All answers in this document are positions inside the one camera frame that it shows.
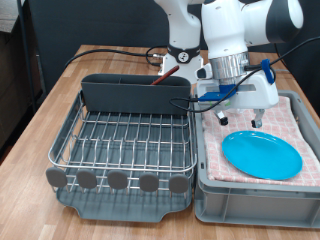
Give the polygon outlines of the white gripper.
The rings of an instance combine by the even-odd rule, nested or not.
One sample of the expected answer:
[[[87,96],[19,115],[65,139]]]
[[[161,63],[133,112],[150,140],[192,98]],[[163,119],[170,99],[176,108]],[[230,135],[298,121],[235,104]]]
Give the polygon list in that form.
[[[219,124],[226,126],[228,118],[222,111],[227,109],[255,109],[253,128],[262,126],[264,109],[275,106],[278,91],[271,72],[249,71],[245,75],[229,79],[208,79],[197,82],[197,100],[202,109],[220,111],[216,114]]]

